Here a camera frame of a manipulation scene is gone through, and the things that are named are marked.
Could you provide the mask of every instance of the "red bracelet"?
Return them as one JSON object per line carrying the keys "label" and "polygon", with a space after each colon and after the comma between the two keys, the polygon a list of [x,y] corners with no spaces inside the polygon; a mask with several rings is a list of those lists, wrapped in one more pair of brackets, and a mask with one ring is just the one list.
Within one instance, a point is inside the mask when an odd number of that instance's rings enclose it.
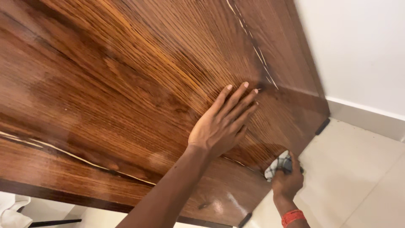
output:
{"label": "red bracelet", "polygon": [[284,228],[286,228],[292,221],[296,219],[305,219],[303,211],[297,209],[285,213],[283,217],[281,217],[281,224]]}

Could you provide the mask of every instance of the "wood grain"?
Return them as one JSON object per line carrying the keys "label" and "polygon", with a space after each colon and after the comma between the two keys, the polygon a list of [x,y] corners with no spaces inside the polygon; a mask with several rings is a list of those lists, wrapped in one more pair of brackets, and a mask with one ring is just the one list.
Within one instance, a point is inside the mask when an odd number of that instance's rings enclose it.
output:
{"label": "wood grain", "polygon": [[0,131],[43,147],[2,136],[4,180],[134,206],[219,91],[248,81],[246,139],[182,212],[236,226],[270,189],[265,168],[329,116],[292,1],[3,0],[0,40]]}

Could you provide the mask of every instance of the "polished wood surface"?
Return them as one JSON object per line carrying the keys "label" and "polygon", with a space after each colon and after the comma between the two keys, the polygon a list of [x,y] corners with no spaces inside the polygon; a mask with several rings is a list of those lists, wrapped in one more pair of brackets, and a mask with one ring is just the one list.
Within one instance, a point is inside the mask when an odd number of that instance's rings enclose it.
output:
{"label": "polished wood surface", "polygon": [[236,226],[270,189],[264,169],[329,115],[291,0],[3,0],[0,11],[4,180],[134,206],[219,91],[248,81],[260,109],[246,139],[181,214]]}

